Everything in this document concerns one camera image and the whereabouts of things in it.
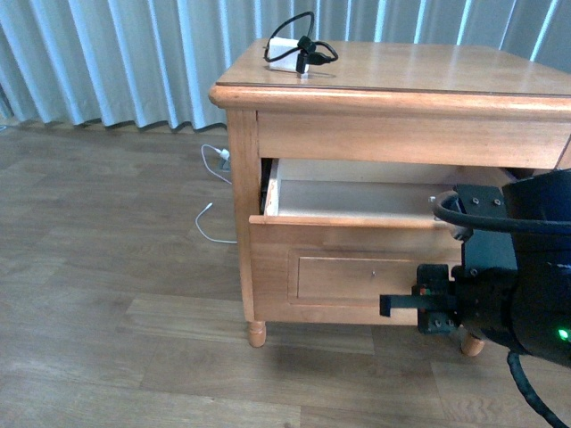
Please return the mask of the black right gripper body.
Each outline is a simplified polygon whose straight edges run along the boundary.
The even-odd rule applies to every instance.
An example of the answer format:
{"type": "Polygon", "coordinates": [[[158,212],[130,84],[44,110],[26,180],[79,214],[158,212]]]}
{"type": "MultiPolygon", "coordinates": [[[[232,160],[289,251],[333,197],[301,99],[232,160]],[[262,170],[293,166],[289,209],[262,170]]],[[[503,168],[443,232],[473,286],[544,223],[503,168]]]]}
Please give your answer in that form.
{"type": "Polygon", "coordinates": [[[412,294],[419,296],[418,330],[446,334],[463,326],[472,334],[512,334],[511,298],[517,260],[507,229],[457,226],[461,264],[422,264],[412,294]]]}

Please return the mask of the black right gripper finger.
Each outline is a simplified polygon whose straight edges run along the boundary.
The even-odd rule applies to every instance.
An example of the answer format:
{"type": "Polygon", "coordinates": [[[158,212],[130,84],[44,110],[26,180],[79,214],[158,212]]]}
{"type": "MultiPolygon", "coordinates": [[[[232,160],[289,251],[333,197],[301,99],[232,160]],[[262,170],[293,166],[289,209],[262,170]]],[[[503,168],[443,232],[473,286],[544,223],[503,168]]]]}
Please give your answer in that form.
{"type": "Polygon", "coordinates": [[[457,299],[451,295],[380,295],[379,313],[390,317],[392,309],[425,309],[428,311],[453,311],[457,299]]]}

